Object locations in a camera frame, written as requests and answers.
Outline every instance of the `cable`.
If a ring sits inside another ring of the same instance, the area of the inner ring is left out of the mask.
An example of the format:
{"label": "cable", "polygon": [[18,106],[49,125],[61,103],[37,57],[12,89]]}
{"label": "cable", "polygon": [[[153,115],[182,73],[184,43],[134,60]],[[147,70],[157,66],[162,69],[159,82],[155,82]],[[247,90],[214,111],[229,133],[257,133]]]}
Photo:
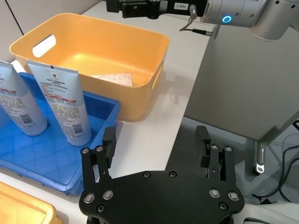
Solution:
{"label": "cable", "polygon": [[[285,174],[285,178],[284,178],[284,180],[283,180],[283,182],[282,182],[282,184],[281,184],[281,187],[284,185],[286,179],[288,178],[293,163],[296,162],[296,161],[298,161],[298,160],[299,160],[299,158],[295,158],[295,159],[293,159],[293,160],[291,161],[291,163],[290,163],[290,165],[289,165],[289,168],[288,168],[288,170],[287,170],[287,172],[286,172],[286,174]],[[280,187],[280,190],[279,190],[281,196],[283,196],[283,198],[284,198],[285,200],[287,200],[288,202],[291,202],[291,200],[288,199],[288,198],[283,194],[283,192],[282,192],[282,190],[281,190],[281,187]]]}
{"label": "cable", "polygon": [[299,131],[299,126],[297,125],[297,123],[299,123],[299,120],[296,120],[296,121],[293,123],[293,126]]}
{"label": "cable", "polygon": [[283,152],[283,156],[282,156],[282,172],[281,172],[280,180],[279,180],[279,182],[278,182],[278,186],[276,187],[276,189],[274,189],[271,193],[269,193],[269,194],[267,194],[267,195],[264,195],[264,196],[258,196],[258,195],[256,195],[256,194],[252,194],[253,197],[256,197],[258,200],[261,201],[262,198],[264,198],[264,197],[270,197],[270,196],[274,195],[276,192],[278,192],[278,191],[281,189],[281,187],[283,186],[283,184],[284,184],[285,181],[286,181],[286,178],[287,178],[288,175],[289,175],[289,172],[290,172],[290,170],[291,170],[291,165],[292,165],[295,161],[299,160],[299,158],[296,158],[296,159],[294,159],[294,160],[291,162],[291,164],[289,165],[288,171],[287,171],[287,173],[286,173],[286,175],[285,175],[285,154],[286,154],[287,151],[289,151],[289,150],[291,150],[291,149],[298,148],[298,147],[299,147],[299,145],[292,146],[292,147],[287,148],[287,149]]}
{"label": "cable", "polygon": [[17,21],[15,15],[14,15],[14,13],[13,13],[13,11],[11,10],[11,7],[10,7],[9,3],[7,2],[7,0],[5,0],[5,2],[6,2],[6,4],[7,4],[8,9],[10,10],[11,15],[13,15],[14,21],[15,21],[15,22],[17,23],[17,25],[18,25],[18,28],[19,28],[20,32],[22,33],[22,35],[24,35],[24,32],[23,32],[23,30],[21,29],[21,27],[20,27],[20,25],[19,25],[19,22]]}

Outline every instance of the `floor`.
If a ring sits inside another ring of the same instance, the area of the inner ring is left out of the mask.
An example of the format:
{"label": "floor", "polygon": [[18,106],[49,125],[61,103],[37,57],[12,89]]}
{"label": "floor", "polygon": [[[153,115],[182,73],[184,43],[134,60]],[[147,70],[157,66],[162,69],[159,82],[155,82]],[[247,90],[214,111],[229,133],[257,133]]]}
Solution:
{"label": "floor", "polygon": [[[195,128],[204,125],[200,122],[183,118],[166,169],[194,169],[205,175],[206,170],[199,168],[198,154],[195,148]],[[266,195],[277,185],[281,175],[283,150],[299,145],[299,131],[293,126],[287,128],[267,148],[265,173],[259,176],[253,174],[255,142],[241,136],[205,125],[212,141],[229,145],[235,150],[235,172],[237,187],[242,192],[245,202],[259,204],[252,194]],[[299,157],[299,149],[290,150],[286,154],[285,167]],[[299,203],[299,161],[292,165],[289,177],[283,186],[283,193],[293,202]],[[268,198],[271,202],[283,201],[279,193]]]}

